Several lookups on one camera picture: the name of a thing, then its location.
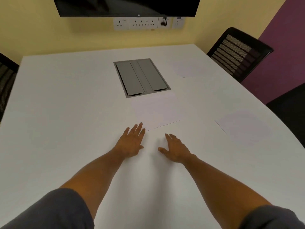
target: white table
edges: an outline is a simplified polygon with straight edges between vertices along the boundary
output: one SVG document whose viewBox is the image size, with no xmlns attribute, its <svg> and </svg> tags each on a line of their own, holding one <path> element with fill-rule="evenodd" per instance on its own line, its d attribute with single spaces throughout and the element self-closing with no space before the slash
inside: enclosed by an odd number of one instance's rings
<svg viewBox="0 0 305 229">
<path fill-rule="evenodd" d="M 189 57 L 201 59 L 210 72 L 178 77 L 168 62 Z M 114 177 L 95 227 L 219 228 L 185 168 L 158 153 L 158 146 L 166 146 L 165 133 L 305 220 L 301 144 L 199 48 L 179 45 L 23 58 L 0 127 L 0 226 L 109 151 L 137 123 L 113 62 L 143 58 L 152 59 L 186 116 L 146 133 L 145 149 Z M 215 120 L 238 110 L 257 115 L 272 135 L 251 147 L 233 142 Z"/>
</svg>

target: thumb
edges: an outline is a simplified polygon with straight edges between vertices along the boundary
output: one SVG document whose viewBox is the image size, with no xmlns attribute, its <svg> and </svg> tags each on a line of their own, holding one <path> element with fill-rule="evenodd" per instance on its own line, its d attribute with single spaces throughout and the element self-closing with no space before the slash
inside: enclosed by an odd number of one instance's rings
<svg viewBox="0 0 305 229">
<path fill-rule="evenodd" d="M 167 151 L 166 149 L 162 148 L 162 147 L 159 147 L 158 150 L 159 150 L 159 152 L 161 152 L 162 154 L 168 153 L 168 151 Z"/>
</svg>

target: television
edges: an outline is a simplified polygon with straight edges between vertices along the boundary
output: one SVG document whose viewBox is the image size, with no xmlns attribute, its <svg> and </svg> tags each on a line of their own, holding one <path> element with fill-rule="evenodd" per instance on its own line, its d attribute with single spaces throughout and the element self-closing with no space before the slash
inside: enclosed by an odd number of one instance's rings
<svg viewBox="0 0 305 229">
<path fill-rule="evenodd" d="M 54 0 L 61 17 L 195 17 L 200 0 Z"/>
</svg>

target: wall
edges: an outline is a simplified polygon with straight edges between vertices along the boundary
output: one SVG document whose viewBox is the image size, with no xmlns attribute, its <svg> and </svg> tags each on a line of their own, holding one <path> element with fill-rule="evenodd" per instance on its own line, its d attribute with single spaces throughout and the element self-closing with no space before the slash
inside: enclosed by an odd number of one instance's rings
<svg viewBox="0 0 305 229">
<path fill-rule="evenodd" d="M 305 0 L 286 0 L 261 41 L 274 52 L 243 81 L 264 104 L 305 82 Z"/>
<path fill-rule="evenodd" d="M 22 56 L 195 43 L 204 52 L 229 27 L 259 37 L 285 0 L 201 0 L 183 30 L 113 30 L 112 18 L 60 18 L 53 0 L 1 0 L 0 52 Z"/>
</svg>

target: shirt sleeve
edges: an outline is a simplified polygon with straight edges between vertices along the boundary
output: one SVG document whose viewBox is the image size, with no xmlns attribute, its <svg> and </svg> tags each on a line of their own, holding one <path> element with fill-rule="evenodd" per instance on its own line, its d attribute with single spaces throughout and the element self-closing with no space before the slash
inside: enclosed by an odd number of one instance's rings
<svg viewBox="0 0 305 229">
<path fill-rule="evenodd" d="M 72 189 L 56 189 L 34 203 L 1 229 L 93 229 L 82 197 Z"/>
<path fill-rule="evenodd" d="M 305 229 L 291 210 L 266 205 L 252 211 L 243 220 L 239 229 Z"/>
</svg>

